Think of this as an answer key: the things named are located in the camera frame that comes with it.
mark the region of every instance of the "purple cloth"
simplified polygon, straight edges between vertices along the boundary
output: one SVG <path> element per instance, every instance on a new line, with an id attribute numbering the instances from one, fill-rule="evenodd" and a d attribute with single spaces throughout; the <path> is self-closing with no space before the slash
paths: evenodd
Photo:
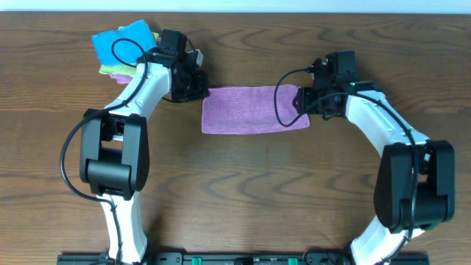
<path id="1" fill-rule="evenodd" d="M 296 85 L 281 85 L 278 89 L 278 113 L 284 123 L 297 116 L 292 105 L 297 89 Z M 210 88 L 210 96 L 203 101 L 203 133 L 249 135 L 309 127 L 307 114 L 291 127 L 278 123 L 273 106 L 274 90 L 273 86 Z"/>
<path id="2" fill-rule="evenodd" d="M 116 82 L 120 85 L 131 83 L 132 77 L 124 74 L 110 74 L 110 77 L 115 79 Z"/>

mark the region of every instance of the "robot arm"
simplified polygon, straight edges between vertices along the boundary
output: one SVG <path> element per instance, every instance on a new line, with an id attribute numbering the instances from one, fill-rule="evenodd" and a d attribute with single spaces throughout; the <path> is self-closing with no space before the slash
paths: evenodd
<path id="1" fill-rule="evenodd" d="M 202 65 L 202 53 L 186 53 L 185 44 L 186 36 L 164 30 L 159 49 L 144 55 L 147 71 L 144 63 L 139 63 L 132 81 L 106 108 L 128 99 L 144 78 L 137 94 L 125 106 L 92 119 L 82 128 L 80 177 L 90 184 L 92 193 L 116 207 L 115 220 L 110 204 L 102 202 L 110 234 L 108 257 L 126 264 L 140 263 L 147 246 L 140 206 L 140 190 L 149 173 L 147 120 L 170 91 L 173 102 L 189 102 L 209 94 L 205 72 L 197 70 Z M 94 111 L 88 110 L 85 116 Z M 122 141 L 123 148 L 111 149 L 101 144 L 112 140 Z"/>
<path id="2" fill-rule="evenodd" d="M 450 220 L 455 200 L 452 146 L 417 132 L 387 102 L 378 85 L 360 81 L 354 52 L 329 54 L 326 63 L 318 59 L 308 71 L 314 74 L 314 85 L 298 90 L 293 101 L 298 113 L 322 114 L 325 120 L 329 116 L 345 117 L 381 156 L 374 195 L 376 216 L 348 246 L 350 263 L 373 265 L 391 257 L 403 245 L 411 219 L 411 141 L 392 115 L 375 102 L 409 129 L 419 155 L 419 173 L 428 176 L 417 186 L 412 237 Z"/>

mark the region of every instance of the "wooden table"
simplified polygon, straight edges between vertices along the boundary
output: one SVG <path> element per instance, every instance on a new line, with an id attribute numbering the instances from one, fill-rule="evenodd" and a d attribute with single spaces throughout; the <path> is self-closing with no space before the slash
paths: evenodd
<path id="1" fill-rule="evenodd" d="M 470 262 L 471 17 L 1 13 L 0 264 L 53 264 L 63 251 L 108 248 L 102 208 L 67 189 L 59 153 L 84 111 L 124 88 L 98 73 L 91 36 L 142 18 L 192 39 L 212 86 L 274 85 L 317 57 L 354 49 L 364 80 L 376 80 L 406 120 L 456 151 L 455 217 L 407 250 L 428 252 L 433 264 Z M 306 130 L 203 135 L 201 104 L 161 102 L 149 121 L 142 215 L 152 250 L 302 252 L 341 248 L 363 232 L 375 215 L 380 159 L 355 125 L 312 116 Z M 89 191 L 78 157 L 76 137 L 66 166 Z"/>

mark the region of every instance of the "black cable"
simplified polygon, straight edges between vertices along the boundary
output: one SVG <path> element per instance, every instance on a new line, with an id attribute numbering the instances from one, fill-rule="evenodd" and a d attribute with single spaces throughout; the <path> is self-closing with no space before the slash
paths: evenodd
<path id="1" fill-rule="evenodd" d="M 274 105 L 275 105 L 275 115 L 277 117 L 277 120 L 278 122 L 284 126 L 284 127 L 290 127 L 291 125 L 293 125 L 299 118 L 301 118 L 302 115 L 298 115 L 296 118 L 294 118 L 294 120 L 288 124 L 284 124 L 281 119 L 280 119 L 280 115 L 278 114 L 278 106 L 277 106 L 277 92 L 278 92 L 278 88 L 280 87 L 280 84 L 281 82 L 290 74 L 294 74 L 294 73 L 297 73 L 297 72 L 301 72 L 301 71 L 307 71 L 309 69 L 309 67 L 307 68 L 300 68 L 300 69 L 296 69 L 296 70 L 293 70 L 293 71 L 289 71 L 288 73 L 286 73 L 285 75 L 283 75 L 281 78 L 280 78 L 280 81 L 278 81 L 277 85 L 275 86 L 275 92 L 273 93 L 273 102 L 274 102 Z"/>
<path id="2" fill-rule="evenodd" d="M 186 38 L 186 40 L 188 41 L 188 44 L 190 44 L 190 47 L 191 47 L 191 49 L 193 50 L 193 52 L 196 52 L 196 49 L 194 48 L 194 45 L 193 45 L 193 43 L 191 42 L 190 38 Z"/>
<path id="3" fill-rule="evenodd" d="M 322 114 L 322 119 L 324 121 L 328 121 L 328 120 L 330 120 L 331 118 L 334 118 L 334 117 L 342 117 L 343 118 L 343 116 L 341 114 L 329 115 L 329 116 L 326 113 Z"/>
<path id="4" fill-rule="evenodd" d="M 298 114 L 298 116 L 296 116 L 296 118 L 293 119 L 293 121 L 291 121 L 289 124 L 284 124 L 281 120 L 280 120 L 280 117 L 278 115 L 278 111 L 277 111 L 277 103 L 276 103 L 276 94 L 277 94 L 277 90 L 278 90 L 278 87 L 280 86 L 280 83 L 290 74 L 293 74 L 293 73 L 296 73 L 298 71 L 307 71 L 308 68 L 301 68 L 301 69 L 297 69 L 297 70 L 293 70 L 293 71 L 290 71 L 288 72 L 287 74 L 285 74 L 284 76 L 281 77 L 280 81 L 278 81 L 276 87 L 275 87 L 275 92 L 274 92 L 274 101 L 275 101 L 275 114 L 276 114 L 276 117 L 277 117 L 277 120 L 278 122 L 284 126 L 284 127 L 290 127 L 291 125 L 293 125 L 299 118 L 301 118 L 301 116 L 303 116 L 304 114 L 306 114 L 309 110 L 311 110 L 312 108 L 316 107 L 316 105 L 320 104 L 321 101 L 325 100 L 325 99 L 328 99 L 329 97 L 331 96 L 336 96 L 336 95 L 345 95 L 345 96 L 357 96 L 359 98 L 362 98 L 362 99 L 366 99 L 380 107 L 382 107 L 398 124 L 399 126 L 401 127 L 401 129 L 404 131 L 404 133 L 406 134 L 407 138 L 409 139 L 409 141 L 411 142 L 411 148 L 412 148 L 412 197 L 411 197 L 411 216 L 410 216 L 410 219 L 409 219 L 409 228 L 408 228 L 408 235 L 407 236 L 404 236 L 404 239 L 401 241 L 399 247 L 388 257 L 386 258 L 383 258 L 382 261 L 378 262 L 376 265 L 383 265 L 385 264 L 386 262 L 390 262 L 391 259 L 395 258 L 399 252 L 401 251 L 401 249 L 406 245 L 407 242 L 409 242 L 410 240 L 412 240 L 412 236 L 413 236 L 413 232 L 414 232 L 414 215 L 415 215 L 415 207 L 416 207 L 416 202 L 417 202 L 417 184 L 418 184 L 418 179 L 419 179 L 419 152 L 417 150 L 417 145 L 415 143 L 415 140 L 414 140 L 414 137 L 412 137 L 412 134 L 411 134 L 411 131 L 410 129 L 408 129 L 404 123 L 402 123 L 402 121 L 397 117 L 396 114 L 394 114 L 387 106 L 385 106 L 381 100 L 376 100 L 376 99 L 373 99 L 373 98 L 370 98 L 368 96 L 365 96 L 365 95 L 362 95 L 362 94 L 359 94 L 359 93 L 347 93 L 347 92 L 336 92 L 336 93 L 332 93 L 332 94 L 328 94 L 326 96 L 321 96 L 319 97 L 315 102 L 312 102 L 304 111 L 302 111 L 301 113 Z"/>
<path id="5" fill-rule="evenodd" d="M 110 205 L 110 210 L 111 212 L 113 213 L 113 220 L 115 222 L 115 226 L 116 226 L 116 232 L 118 234 L 118 252 L 116 254 L 116 259 L 115 259 L 115 263 L 116 264 L 119 264 L 121 262 L 121 247 L 122 247 L 122 240 L 121 240 L 121 228 L 119 227 L 119 223 L 118 223 L 118 217 L 116 215 L 116 206 L 114 205 L 114 203 L 108 199 L 100 199 L 100 198 L 97 198 L 97 197 L 92 197 L 90 195 L 87 195 L 87 194 L 83 194 L 82 192 L 80 192 L 79 190 L 77 190 L 73 185 L 72 183 L 70 182 L 70 180 L 68 179 L 67 177 L 67 174 L 65 172 L 65 153 L 67 151 L 67 148 L 68 148 L 68 145 L 70 144 L 72 138 L 74 137 L 75 133 L 84 125 L 86 124 L 87 122 L 89 122 L 90 120 L 94 119 L 94 118 L 97 118 L 97 117 L 100 117 L 108 112 L 110 112 L 111 110 L 115 110 L 115 109 L 118 109 L 120 107 L 124 107 L 127 105 L 127 103 L 134 98 L 134 96 L 139 92 L 139 90 L 142 88 L 142 85 L 144 84 L 145 80 L 146 80 L 146 73 L 147 73 L 147 68 L 148 68 L 148 65 L 147 65 L 147 59 L 146 59 L 146 56 L 145 56 L 145 51 L 144 49 L 142 49 L 141 45 L 139 45 L 139 43 L 133 41 L 133 40 L 130 40 L 128 38 L 119 38 L 118 40 L 115 40 L 113 42 L 113 44 L 111 45 L 111 52 L 113 54 L 113 56 L 120 62 L 122 62 L 123 64 L 125 65 L 128 65 L 126 64 L 125 62 L 121 61 L 119 58 L 117 58 L 115 52 L 114 52 L 114 47 L 115 45 L 120 42 L 120 41 L 129 41 L 130 43 L 133 43 L 135 44 L 142 52 L 142 54 L 144 54 L 144 74 L 142 75 L 142 78 L 141 78 L 141 81 L 138 83 L 138 85 L 136 86 L 135 90 L 131 93 L 131 95 L 123 100 L 122 103 L 116 105 L 116 106 L 112 106 L 112 107 L 107 107 L 105 109 L 102 109 L 102 110 L 98 110 L 92 114 L 90 114 L 89 116 L 86 116 L 83 120 L 81 120 L 73 129 L 72 131 L 68 134 L 67 136 L 67 139 L 65 140 L 64 142 L 64 145 L 63 145 L 63 148 L 62 148 L 62 151 L 60 152 L 60 161 L 59 161 L 59 164 L 60 164 L 60 173 L 62 174 L 62 178 L 64 179 L 64 182 L 65 184 L 67 185 L 68 188 L 70 188 L 76 195 L 78 195 L 79 197 L 81 198 L 84 198 L 84 199 L 88 199 L 90 201 L 93 201 L 93 202 L 104 202 L 104 203 L 107 203 Z"/>
<path id="6" fill-rule="evenodd" d="M 173 99 L 167 99 L 166 97 L 162 97 L 162 99 L 167 101 L 167 102 L 178 103 L 178 102 L 174 101 Z"/>

